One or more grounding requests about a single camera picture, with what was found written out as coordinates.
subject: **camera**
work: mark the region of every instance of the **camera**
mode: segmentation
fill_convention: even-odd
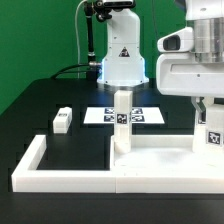
[[[135,7],[135,0],[103,0],[103,5],[106,8],[134,8]]]

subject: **warning label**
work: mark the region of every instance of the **warning label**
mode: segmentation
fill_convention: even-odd
[[[119,57],[130,57],[126,47],[123,48],[123,50],[121,51]]]

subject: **black table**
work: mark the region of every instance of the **black table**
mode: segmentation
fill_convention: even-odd
[[[188,97],[162,96],[154,87],[134,93],[133,106],[159,107],[166,124],[133,125],[134,134],[193,134]],[[73,109],[66,135],[54,135],[60,107]],[[11,174],[36,134],[48,149],[38,169],[109,169],[113,125],[83,124],[87,107],[112,107],[113,92],[87,80],[37,80],[0,116],[0,223],[224,222],[224,196],[198,194],[13,193]]]

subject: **green backdrop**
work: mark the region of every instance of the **green backdrop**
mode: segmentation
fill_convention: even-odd
[[[0,0],[0,114],[33,80],[50,77],[60,68],[77,63],[74,17],[79,2]],[[173,0],[154,2],[154,13],[151,0],[136,0],[134,9],[141,19],[141,54],[149,77],[155,77],[156,36],[160,38],[185,26],[185,15]],[[81,61],[86,62],[87,34],[82,10],[78,21]],[[100,60],[106,53],[106,24],[95,18],[94,42]]]

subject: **marker sheet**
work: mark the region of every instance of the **marker sheet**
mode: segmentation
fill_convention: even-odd
[[[88,107],[84,124],[113,124],[113,107]],[[132,123],[164,124],[158,107],[133,107]]]

